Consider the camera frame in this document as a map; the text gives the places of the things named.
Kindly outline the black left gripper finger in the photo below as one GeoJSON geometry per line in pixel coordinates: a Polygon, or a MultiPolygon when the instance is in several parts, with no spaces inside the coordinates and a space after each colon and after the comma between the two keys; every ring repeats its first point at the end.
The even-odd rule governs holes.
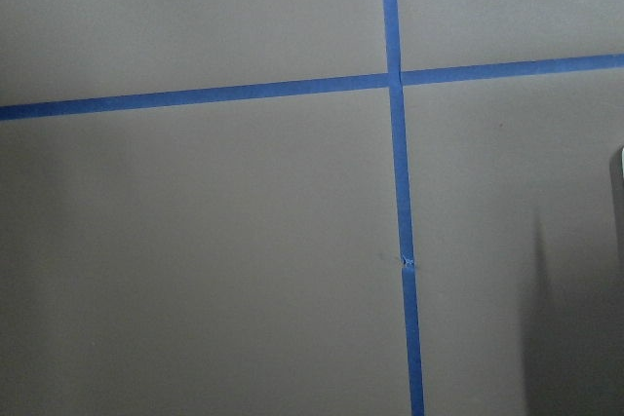
{"type": "Polygon", "coordinates": [[[610,156],[609,177],[612,188],[623,187],[623,146],[620,145],[610,156]]]}

